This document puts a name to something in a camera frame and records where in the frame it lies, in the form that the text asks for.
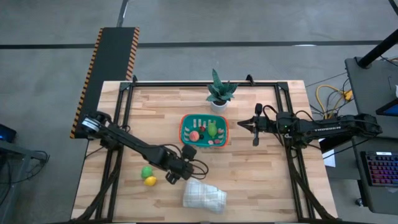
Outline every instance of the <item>rgb keyboard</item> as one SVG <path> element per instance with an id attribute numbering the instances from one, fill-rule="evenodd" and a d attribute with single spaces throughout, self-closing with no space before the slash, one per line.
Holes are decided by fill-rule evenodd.
<path id="1" fill-rule="evenodd" d="M 370 185 L 398 187 L 398 153 L 362 152 L 361 155 L 368 168 Z"/>

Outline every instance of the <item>yellow ball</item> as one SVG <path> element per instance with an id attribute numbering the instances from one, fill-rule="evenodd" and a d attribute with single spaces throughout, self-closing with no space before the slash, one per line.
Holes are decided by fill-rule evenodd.
<path id="1" fill-rule="evenodd" d="M 150 176 L 148 178 L 145 179 L 144 184 L 146 186 L 153 186 L 156 183 L 156 177 L 154 176 Z"/>

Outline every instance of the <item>white towel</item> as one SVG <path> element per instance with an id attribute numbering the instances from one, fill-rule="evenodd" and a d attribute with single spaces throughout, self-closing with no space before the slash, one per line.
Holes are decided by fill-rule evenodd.
<path id="1" fill-rule="evenodd" d="M 207 208 L 221 214 L 226 205 L 226 192 L 190 178 L 185 186 L 182 204 L 186 208 Z"/>

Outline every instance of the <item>gray floor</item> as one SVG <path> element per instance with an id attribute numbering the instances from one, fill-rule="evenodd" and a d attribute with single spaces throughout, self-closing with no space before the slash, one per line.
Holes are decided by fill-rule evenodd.
<path id="1" fill-rule="evenodd" d="M 0 44 L 93 43 L 100 27 L 114 27 L 122 0 L 0 0 Z M 398 16 L 388 0 L 131 0 L 123 26 L 140 26 L 140 42 L 381 40 Z M 344 59 L 374 46 L 139 49 L 140 80 L 304 80 L 306 85 L 345 71 Z M 51 160 L 23 184 L 13 223 L 68 220 L 86 141 L 69 139 L 91 49 L 0 50 L 0 123 L 18 131 L 17 143 L 46 150 Z M 385 56 L 398 55 L 394 47 Z M 342 86 L 346 75 L 307 88 L 317 105 L 320 84 Z M 321 92 L 325 101 L 329 90 Z M 341 110 L 356 113 L 354 103 Z M 396 223 L 353 201 L 356 182 L 331 179 L 339 217 Z"/>

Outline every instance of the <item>wooden tabletop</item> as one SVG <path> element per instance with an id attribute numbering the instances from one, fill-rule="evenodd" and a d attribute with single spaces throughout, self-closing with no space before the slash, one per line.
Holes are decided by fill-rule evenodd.
<path id="1" fill-rule="evenodd" d="M 311 113 L 304 82 L 287 82 L 294 111 L 305 110 Z M 114 114 L 119 83 L 104 82 L 98 104 L 99 111 Z M 209 102 L 205 101 L 208 94 L 206 87 L 134 87 L 129 115 L 130 133 L 149 144 L 171 143 L 181 147 L 178 129 L 183 115 L 213 114 Z M 229 121 L 228 145 L 221 149 L 197 148 L 198 153 L 195 157 L 207 163 L 210 168 L 206 179 L 202 182 L 227 192 L 224 214 L 218 215 L 205 209 L 183 208 L 185 181 L 181 179 L 175 185 L 171 185 L 165 180 L 164 171 L 154 169 L 157 183 L 153 187 L 145 186 L 141 179 L 141 169 L 147 165 L 147 162 L 138 153 L 126 148 L 119 179 L 114 222 L 297 220 L 285 149 L 272 134 L 266 133 L 260 134 L 259 146 L 253 147 L 253 135 L 236 124 L 254 115 L 256 103 L 277 108 L 273 87 L 238 87 L 234 97 L 235 99 L 231 100 L 227 110 L 222 114 Z M 271 119 L 275 119 L 273 112 L 267 110 L 267 114 Z M 99 147 L 99 140 L 92 141 L 89 143 L 87 153 Z M 303 150 L 303 156 L 312 192 L 327 211 L 336 217 L 336 208 L 321 152 L 308 147 Z M 103 149 L 85 161 L 72 218 L 82 214 L 98 193 L 105 157 L 106 150 Z M 306 211 L 303 193 L 301 200 L 303 210 Z M 108 203 L 105 203 L 104 211 L 107 211 L 107 207 Z"/>

